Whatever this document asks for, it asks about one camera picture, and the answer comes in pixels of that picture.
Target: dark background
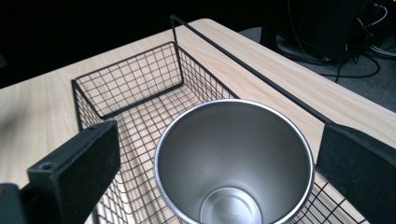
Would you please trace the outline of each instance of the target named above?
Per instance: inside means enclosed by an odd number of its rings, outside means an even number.
[[[0,88],[189,22],[235,31],[260,24],[260,5],[236,1],[28,1],[0,3]]]
[[[357,16],[370,23],[384,13],[373,3],[387,6],[388,17],[363,31]],[[236,32],[261,27],[261,44],[270,49],[283,31],[319,56],[344,60],[353,53],[342,52],[346,42],[361,50],[374,43],[369,33],[396,35],[395,8],[393,0],[1,0],[0,54],[7,65],[0,66],[0,88],[168,30],[171,14],[185,22],[209,18]]]

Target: computer tower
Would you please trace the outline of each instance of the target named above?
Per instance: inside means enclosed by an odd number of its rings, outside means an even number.
[[[262,31],[267,32],[271,30],[268,27],[275,26],[277,35],[297,48],[341,62],[360,47],[360,38],[364,38],[359,33],[357,16],[367,1],[269,0],[273,18],[270,20],[267,16]]]

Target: wire basket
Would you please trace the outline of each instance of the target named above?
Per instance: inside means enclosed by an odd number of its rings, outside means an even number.
[[[95,223],[183,223],[166,205],[154,177],[164,129],[203,102],[238,98],[175,42],[72,80],[82,130],[116,120],[121,168],[92,212]],[[318,172],[302,211],[291,223],[368,223]]]

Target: black cable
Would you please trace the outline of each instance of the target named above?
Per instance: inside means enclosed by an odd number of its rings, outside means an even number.
[[[337,82],[338,78],[340,78],[340,77],[344,77],[344,78],[364,78],[364,77],[372,77],[372,76],[376,75],[377,73],[379,73],[379,71],[381,69],[379,63],[374,58],[372,58],[371,56],[369,56],[369,55],[367,55],[365,53],[362,53],[361,55],[366,57],[367,59],[369,59],[373,63],[375,63],[376,70],[373,73],[368,74],[368,75],[364,75],[364,76],[341,76],[341,67],[344,65],[342,63],[341,66],[338,67],[337,75],[333,75],[333,74],[320,74],[320,75],[324,76],[324,77],[337,77],[337,79],[335,80],[335,82]]]
[[[377,52],[374,52],[374,51],[366,52],[366,54],[371,56],[371,57],[373,57],[373,58],[396,61],[396,57],[385,55],[385,54],[381,54],[381,53],[377,53]]]
[[[353,61],[353,63],[354,64],[358,64],[358,62],[359,62],[359,57],[360,57],[360,55],[358,55],[357,57],[356,57],[356,60],[353,58],[353,56],[352,56],[352,61]]]
[[[334,61],[328,61],[328,62],[323,62],[320,61],[318,59],[312,61],[312,60],[307,60],[304,57],[300,57],[296,54],[291,54],[291,53],[287,53],[285,50],[281,49],[279,46],[276,46],[276,52],[280,53],[282,56],[291,59],[293,61],[298,61],[298,62],[302,62],[302,63],[311,63],[313,65],[320,65],[320,66],[330,66],[330,65],[334,65],[335,62]]]

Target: wooden table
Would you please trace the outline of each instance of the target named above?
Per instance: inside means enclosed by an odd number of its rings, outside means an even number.
[[[191,22],[215,41],[317,111],[396,147],[396,114],[209,19]],[[243,99],[269,105],[303,132],[314,157],[323,123],[208,45],[185,27],[180,46]],[[173,40],[171,31],[0,90],[0,183],[21,187],[26,169],[78,133],[71,79]]]

